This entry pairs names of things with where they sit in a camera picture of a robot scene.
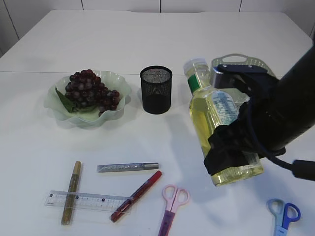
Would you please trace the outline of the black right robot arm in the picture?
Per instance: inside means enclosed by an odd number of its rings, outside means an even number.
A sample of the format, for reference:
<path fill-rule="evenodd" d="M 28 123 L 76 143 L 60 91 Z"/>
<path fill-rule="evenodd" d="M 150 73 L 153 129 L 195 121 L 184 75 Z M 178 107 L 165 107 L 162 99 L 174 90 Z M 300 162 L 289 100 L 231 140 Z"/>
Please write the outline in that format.
<path fill-rule="evenodd" d="M 220 125 L 209 137 L 211 146 L 204 165 L 210 175 L 247 163 L 244 152 L 257 153 L 290 170 L 296 178 L 314 180 L 315 164 L 279 156 L 287 144 L 315 124 L 315 50 L 310 48 L 281 78 L 263 68 L 220 64 L 222 88 L 236 88 L 250 99 L 241 105 L 230 125 Z"/>

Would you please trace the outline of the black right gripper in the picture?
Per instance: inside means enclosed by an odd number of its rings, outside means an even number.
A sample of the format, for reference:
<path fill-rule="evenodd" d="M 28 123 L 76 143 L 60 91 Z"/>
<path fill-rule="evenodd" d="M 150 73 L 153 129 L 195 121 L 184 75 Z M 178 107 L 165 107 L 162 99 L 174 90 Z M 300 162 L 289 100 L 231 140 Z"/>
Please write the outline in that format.
<path fill-rule="evenodd" d="M 204 166 L 209 175 L 214 175 L 230 167 L 249 164 L 245 152 L 257 153 L 261 157 L 277 157 L 286 153 L 286 148 L 268 150 L 258 139 L 252 121 L 253 105 L 251 98 L 241 106 L 238 118 L 230 125 L 220 125 L 209 137 L 210 144 L 203 147 Z"/>

